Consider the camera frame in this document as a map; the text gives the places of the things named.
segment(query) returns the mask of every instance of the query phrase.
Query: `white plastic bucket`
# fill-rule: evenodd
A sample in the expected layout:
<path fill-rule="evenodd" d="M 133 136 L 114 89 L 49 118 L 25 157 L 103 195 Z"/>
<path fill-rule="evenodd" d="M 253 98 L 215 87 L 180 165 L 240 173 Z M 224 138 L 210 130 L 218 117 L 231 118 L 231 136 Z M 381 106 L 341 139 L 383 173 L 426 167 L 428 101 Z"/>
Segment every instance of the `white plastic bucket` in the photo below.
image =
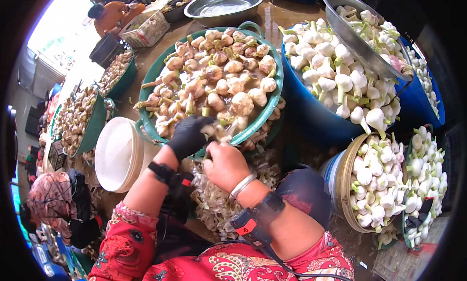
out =
<path fill-rule="evenodd" d="M 342 156 L 346 153 L 346 149 L 341 153 L 331 157 L 328 161 L 324 162 L 319 169 L 319 174 L 324 178 L 324 182 L 327 184 L 329 189 L 329 195 L 331 196 L 331 212 L 340 217 L 343 217 L 337 208 L 337 193 L 336 193 L 336 175 L 339 163 L 342 160 Z"/>
<path fill-rule="evenodd" d="M 134 121 L 113 118 L 96 144 L 94 166 L 100 185 L 110 192 L 127 192 L 159 150 L 138 136 Z"/>

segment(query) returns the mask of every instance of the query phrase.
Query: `stainless steel basin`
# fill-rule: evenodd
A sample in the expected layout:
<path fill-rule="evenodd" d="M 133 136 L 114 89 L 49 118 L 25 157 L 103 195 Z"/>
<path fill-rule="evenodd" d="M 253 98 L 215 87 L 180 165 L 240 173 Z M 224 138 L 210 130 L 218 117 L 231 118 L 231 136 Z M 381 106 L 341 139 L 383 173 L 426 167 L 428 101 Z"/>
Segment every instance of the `stainless steel basin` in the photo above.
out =
<path fill-rule="evenodd" d="M 251 20 L 263 0 L 193 0 L 184 9 L 184 14 L 202 26 L 236 27 Z"/>
<path fill-rule="evenodd" d="M 380 20 L 384 18 L 376 12 L 373 8 L 369 7 L 361 0 L 323 0 L 326 4 L 326 18 L 332 31 L 336 34 L 347 49 L 354 57 L 357 57 L 366 67 L 378 74 L 378 76 L 385 78 L 400 78 L 405 81 L 413 79 L 410 75 L 405 75 L 394 69 L 388 62 L 386 62 L 379 54 L 373 50 L 366 42 L 361 39 L 353 29 L 344 21 L 344 19 L 337 14 L 336 8 L 339 5 L 353 6 L 359 13 L 368 9 L 372 14 L 376 15 Z M 409 65 L 412 61 L 402 44 L 401 39 L 397 39 L 397 43 L 401 46 L 401 52 Z"/>

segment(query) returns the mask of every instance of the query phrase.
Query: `silver bangle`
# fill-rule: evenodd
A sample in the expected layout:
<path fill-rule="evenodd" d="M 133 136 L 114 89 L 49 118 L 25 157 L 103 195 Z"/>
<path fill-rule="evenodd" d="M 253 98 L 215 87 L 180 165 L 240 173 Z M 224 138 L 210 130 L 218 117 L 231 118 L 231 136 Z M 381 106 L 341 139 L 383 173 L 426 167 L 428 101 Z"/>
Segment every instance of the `silver bangle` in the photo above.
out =
<path fill-rule="evenodd" d="M 256 176 L 255 175 L 249 175 L 246 178 L 244 178 L 230 193 L 229 195 L 229 200 L 233 201 L 234 199 L 237 199 L 238 194 L 252 181 L 255 180 Z"/>

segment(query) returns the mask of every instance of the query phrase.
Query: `tan bucket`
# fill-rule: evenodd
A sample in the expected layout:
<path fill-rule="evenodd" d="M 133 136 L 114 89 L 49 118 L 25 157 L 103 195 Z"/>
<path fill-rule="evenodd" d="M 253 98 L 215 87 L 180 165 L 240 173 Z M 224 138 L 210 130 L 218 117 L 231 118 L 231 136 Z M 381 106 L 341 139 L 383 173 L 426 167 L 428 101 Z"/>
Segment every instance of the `tan bucket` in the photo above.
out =
<path fill-rule="evenodd" d="M 379 137 L 378 132 L 372 132 L 369 135 L 376 135 Z M 352 141 L 352 143 L 350 143 L 346 150 L 326 161 L 320 168 L 320 173 L 329 187 L 329 193 L 331 195 L 332 202 L 332 212 L 340 217 L 345 218 L 350 227 L 362 233 L 375 232 L 375 229 L 362 228 L 358 224 L 357 218 L 353 215 L 353 210 L 349 206 L 348 202 L 350 199 L 350 191 L 352 190 L 350 186 L 350 176 L 352 175 L 353 161 L 357 155 L 358 149 L 366 141 L 369 135 L 362 134 L 357 137 L 354 141 Z M 405 159 L 401 163 L 401 167 L 402 173 L 404 174 L 402 177 L 402 182 L 406 183 L 407 176 Z M 391 217 L 388 224 L 391 223 L 395 217 L 396 216 Z"/>

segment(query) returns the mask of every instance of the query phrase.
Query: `red label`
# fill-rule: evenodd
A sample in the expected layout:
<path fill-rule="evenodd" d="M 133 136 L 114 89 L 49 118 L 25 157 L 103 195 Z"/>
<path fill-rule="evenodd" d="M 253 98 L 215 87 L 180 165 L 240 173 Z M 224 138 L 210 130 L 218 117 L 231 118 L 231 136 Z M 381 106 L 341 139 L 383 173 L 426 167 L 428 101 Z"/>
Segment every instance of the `red label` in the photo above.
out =
<path fill-rule="evenodd" d="M 247 224 L 245 224 L 245 226 L 238 228 L 235 231 L 240 235 L 244 235 L 244 234 L 251 232 L 255 227 L 256 227 L 256 222 L 250 219 L 248 220 Z"/>
<path fill-rule="evenodd" d="M 182 185 L 189 186 L 190 184 L 191 184 L 191 181 L 189 179 L 183 179 Z"/>

